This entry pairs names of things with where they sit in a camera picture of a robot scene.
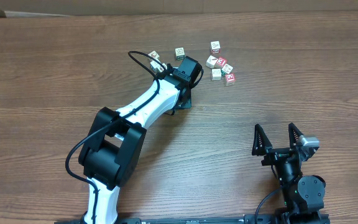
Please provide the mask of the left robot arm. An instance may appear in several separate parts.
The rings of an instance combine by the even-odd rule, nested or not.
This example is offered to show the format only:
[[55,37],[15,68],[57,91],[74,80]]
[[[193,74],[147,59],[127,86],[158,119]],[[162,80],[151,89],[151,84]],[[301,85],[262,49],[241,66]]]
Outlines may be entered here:
[[138,163],[147,129],[165,112],[191,107],[191,90],[201,80],[202,66],[185,57],[179,67],[166,66],[150,88],[132,103],[96,114],[80,142],[78,162],[89,184],[88,210],[80,223],[116,223],[120,188]]

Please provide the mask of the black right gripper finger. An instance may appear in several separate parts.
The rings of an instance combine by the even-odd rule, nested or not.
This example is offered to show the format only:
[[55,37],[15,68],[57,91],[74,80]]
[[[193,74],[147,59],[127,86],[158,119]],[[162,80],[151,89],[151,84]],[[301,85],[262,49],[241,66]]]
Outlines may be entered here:
[[295,146],[302,146],[303,133],[295,126],[294,123],[288,125],[288,134],[290,140],[290,148],[295,148]]
[[264,156],[273,149],[271,142],[266,136],[260,124],[255,125],[254,129],[254,143],[252,146],[253,156]]

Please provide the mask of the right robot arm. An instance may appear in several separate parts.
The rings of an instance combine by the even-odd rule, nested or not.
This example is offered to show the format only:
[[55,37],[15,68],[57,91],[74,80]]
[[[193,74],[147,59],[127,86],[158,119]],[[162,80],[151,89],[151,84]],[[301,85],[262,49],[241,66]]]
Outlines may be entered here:
[[[329,223],[324,208],[325,180],[318,175],[303,175],[302,163],[319,149],[319,139],[304,135],[293,123],[288,125],[290,145],[274,148],[261,125],[254,127],[253,156],[262,156],[261,164],[269,166],[279,182],[279,188],[265,196],[256,208],[254,223]],[[262,205],[281,192],[285,206],[267,218],[259,212]]]

